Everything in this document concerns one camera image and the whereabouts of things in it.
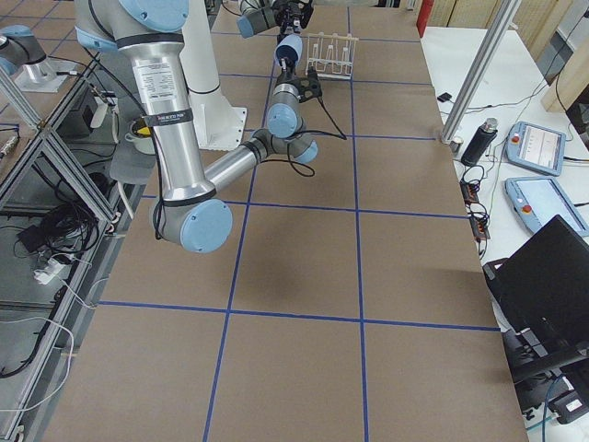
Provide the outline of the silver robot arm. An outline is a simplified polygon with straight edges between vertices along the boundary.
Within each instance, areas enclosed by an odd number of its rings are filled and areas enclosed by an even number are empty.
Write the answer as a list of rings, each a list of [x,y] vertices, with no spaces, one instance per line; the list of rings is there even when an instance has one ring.
[[[227,240],[233,216],[217,193],[272,155],[306,164],[318,146],[299,106],[318,97],[315,75],[300,77],[301,29],[310,3],[256,1],[241,5],[240,34],[249,38],[278,29],[274,62],[282,72],[271,93],[267,124],[248,141],[204,166],[201,150],[216,136],[236,134],[239,111],[220,88],[210,25],[198,1],[78,1],[79,43],[96,52],[118,52],[131,63],[142,117],[156,152],[159,196],[152,209],[157,238],[185,250],[207,253]]]
[[[304,29],[313,14],[310,1],[240,1],[237,27],[243,38],[279,29],[275,62],[293,68],[301,58]],[[184,52],[196,40],[190,30],[196,1],[76,1],[78,42],[96,52],[119,52],[137,45],[161,53],[174,43]],[[37,66],[40,81],[52,80],[47,54],[32,31],[15,25],[1,30],[1,69],[13,75],[24,66]]]

